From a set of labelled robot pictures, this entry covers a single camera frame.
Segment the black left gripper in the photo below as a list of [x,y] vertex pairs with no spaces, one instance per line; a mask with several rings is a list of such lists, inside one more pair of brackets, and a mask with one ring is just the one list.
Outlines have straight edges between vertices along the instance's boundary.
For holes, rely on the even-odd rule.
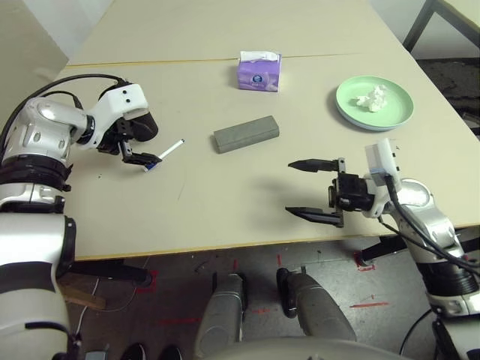
[[135,153],[128,142],[131,139],[130,122],[115,121],[106,130],[97,146],[97,150],[110,155],[118,155],[121,152],[122,161],[126,164],[159,164],[162,161],[154,154]]

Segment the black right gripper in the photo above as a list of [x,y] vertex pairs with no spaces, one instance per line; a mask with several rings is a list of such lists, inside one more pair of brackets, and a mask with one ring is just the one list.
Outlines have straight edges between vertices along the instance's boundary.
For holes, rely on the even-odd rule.
[[[334,178],[332,185],[328,187],[330,208],[347,212],[367,212],[373,207],[375,196],[369,192],[367,180],[355,174],[345,173],[345,160],[342,157],[335,160],[297,160],[289,163],[288,167],[310,173],[319,171],[338,173],[337,178]],[[285,210],[312,223],[344,227],[344,216],[341,211],[326,213],[320,208],[311,207],[286,207]]]

